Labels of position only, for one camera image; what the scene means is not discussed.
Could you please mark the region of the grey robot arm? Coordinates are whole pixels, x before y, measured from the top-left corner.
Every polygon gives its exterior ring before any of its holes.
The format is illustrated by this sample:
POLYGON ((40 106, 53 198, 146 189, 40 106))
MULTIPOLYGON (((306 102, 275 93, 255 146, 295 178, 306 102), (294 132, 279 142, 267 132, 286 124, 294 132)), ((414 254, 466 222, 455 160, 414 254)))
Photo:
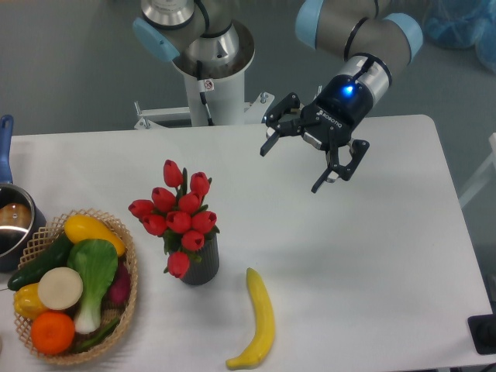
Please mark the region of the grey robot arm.
POLYGON ((409 15, 387 14, 386 1, 305 1, 298 11, 271 11, 241 23, 228 1, 144 1, 133 32, 158 60, 182 74, 193 126, 235 125, 261 119, 262 154, 282 137, 299 136, 325 153, 319 183, 349 180, 368 150, 353 131, 419 52, 423 35, 409 15), (246 104, 246 69, 255 44, 262 54, 304 48, 343 61, 341 69, 303 105, 290 93, 261 113, 246 104))

